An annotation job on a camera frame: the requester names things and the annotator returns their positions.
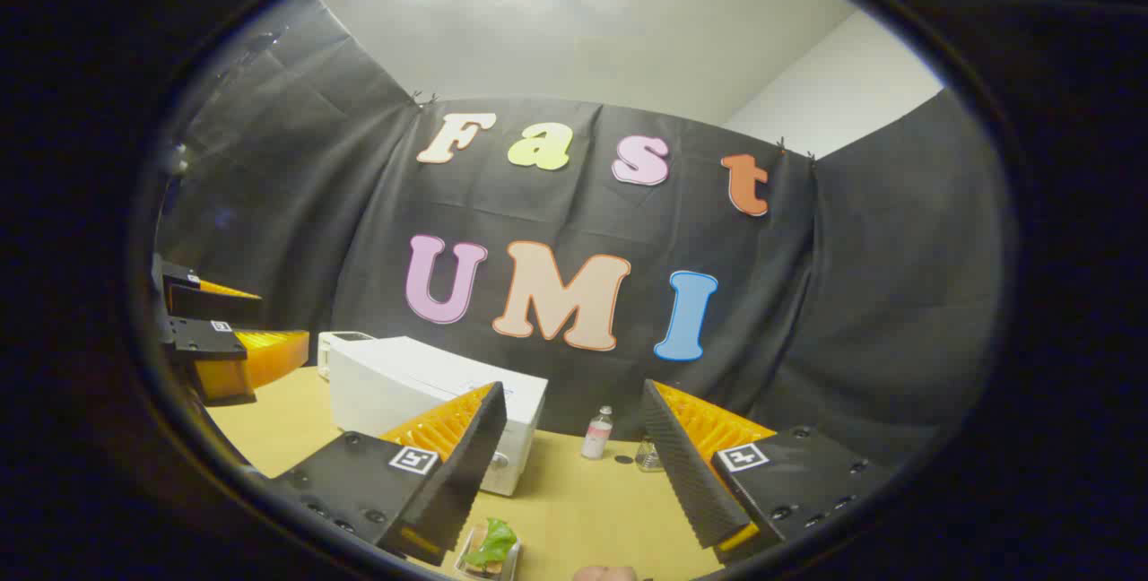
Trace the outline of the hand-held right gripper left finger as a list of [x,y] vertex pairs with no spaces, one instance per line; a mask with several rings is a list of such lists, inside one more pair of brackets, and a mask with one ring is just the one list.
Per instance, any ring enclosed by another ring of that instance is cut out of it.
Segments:
[[269,485],[373,547],[439,565],[457,543],[505,425],[503,385],[489,382],[380,437],[346,429]]

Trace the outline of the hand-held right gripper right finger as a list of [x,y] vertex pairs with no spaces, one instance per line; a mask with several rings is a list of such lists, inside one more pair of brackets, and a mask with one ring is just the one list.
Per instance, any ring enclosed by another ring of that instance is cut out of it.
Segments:
[[767,429],[652,379],[642,418],[698,543],[723,565],[836,524],[892,478],[810,426]]

